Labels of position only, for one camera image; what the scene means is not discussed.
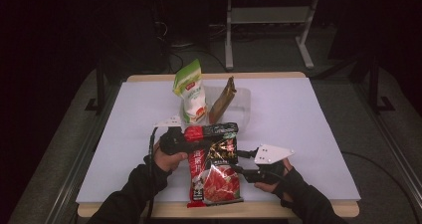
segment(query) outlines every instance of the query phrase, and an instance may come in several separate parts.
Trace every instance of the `green and white package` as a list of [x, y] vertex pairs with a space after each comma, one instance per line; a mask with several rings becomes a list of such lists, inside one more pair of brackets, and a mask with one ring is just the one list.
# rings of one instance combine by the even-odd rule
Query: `green and white package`
[[205, 90], [198, 60], [177, 72], [173, 92], [183, 98], [183, 119], [186, 123], [197, 123], [206, 115]]

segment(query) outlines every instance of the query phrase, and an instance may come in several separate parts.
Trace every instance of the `person's left hand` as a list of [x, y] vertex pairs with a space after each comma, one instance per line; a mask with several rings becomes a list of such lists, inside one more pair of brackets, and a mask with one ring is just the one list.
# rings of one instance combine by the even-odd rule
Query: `person's left hand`
[[173, 155], [167, 155], [159, 148], [159, 141], [154, 145], [154, 161], [163, 171], [174, 171], [179, 163], [187, 159], [186, 152], [178, 152]]

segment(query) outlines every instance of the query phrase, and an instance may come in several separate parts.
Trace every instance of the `table leg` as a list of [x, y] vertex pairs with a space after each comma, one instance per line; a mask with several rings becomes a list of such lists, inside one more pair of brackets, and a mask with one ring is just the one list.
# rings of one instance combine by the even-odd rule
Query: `table leg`
[[233, 50], [232, 50], [232, 0], [227, 0], [227, 35], [226, 35], [226, 69], [233, 70]]
[[307, 40], [307, 36], [314, 19], [314, 14], [317, 9], [317, 1], [318, 0], [313, 0], [310, 10], [308, 11], [307, 19], [305, 21], [304, 31], [300, 36], [296, 37], [296, 43], [298, 44], [299, 51], [301, 52], [302, 58], [304, 59], [305, 66], [308, 69], [312, 69], [314, 67], [314, 63], [311, 59], [310, 53], [308, 52], [307, 46], [305, 45], [305, 41]]

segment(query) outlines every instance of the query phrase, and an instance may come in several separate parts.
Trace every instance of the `table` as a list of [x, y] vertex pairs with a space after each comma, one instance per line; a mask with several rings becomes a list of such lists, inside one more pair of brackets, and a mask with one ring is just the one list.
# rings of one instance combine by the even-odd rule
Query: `table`
[[312, 0], [310, 2], [310, 6], [300, 7], [236, 8], [232, 7], [231, 0], [228, 0], [226, 24], [227, 32], [225, 42], [226, 69], [234, 69], [231, 39], [232, 24], [257, 23], [303, 23], [304, 29], [299, 36], [295, 37], [295, 39], [305, 66], [308, 69], [312, 69], [314, 67], [314, 63], [305, 42], [307, 40], [308, 33], [310, 32], [314, 14], [317, 9], [317, 1], [318, 0]]
[[[238, 134], [238, 148], [252, 150], [261, 142], [294, 149], [296, 154], [290, 160], [304, 179], [327, 196], [338, 215], [356, 216], [360, 196], [309, 79], [302, 73], [204, 74], [203, 83], [224, 87], [230, 76], [234, 76], [237, 88], [251, 90], [250, 122]], [[122, 85], [77, 198], [81, 217], [91, 217], [112, 192], [123, 187], [147, 154], [152, 126], [177, 114], [181, 101], [172, 93], [173, 79], [174, 75], [134, 76]], [[279, 109], [269, 113], [272, 102]], [[277, 128], [271, 123], [274, 120]], [[160, 128], [156, 136], [161, 136], [160, 132], [166, 128]], [[249, 160], [239, 161], [243, 166], [251, 165]], [[187, 162], [182, 162], [168, 181], [168, 187], [155, 197], [152, 217], [295, 217], [290, 209], [280, 206], [275, 195], [257, 190], [243, 178], [241, 195], [245, 202], [186, 208], [190, 184]]]

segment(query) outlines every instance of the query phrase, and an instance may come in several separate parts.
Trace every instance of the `sleeve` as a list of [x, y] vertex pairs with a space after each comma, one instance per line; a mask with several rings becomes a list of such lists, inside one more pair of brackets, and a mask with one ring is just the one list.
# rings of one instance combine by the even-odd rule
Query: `sleeve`
[[139, 223], [146, 202], [167, 186], [167, 177], [171, 174], [171, 171], [165, 172], [152, 162], [155, 177], [153, 189], [148, 169], [145, 164], [135, 168], [123, 189], [112, 193], [88, 223]]
[[[294, 203], [283, 200], [283, 192], [289, 193]], [[308, 185], [302, 176], [293, 168], [273, 192], [282, 199], [282, 205], [292, 208], [293, 212], [304, 223], [339, 224], [346, 223], [337, 216], [329, 200], [316, 188]]]

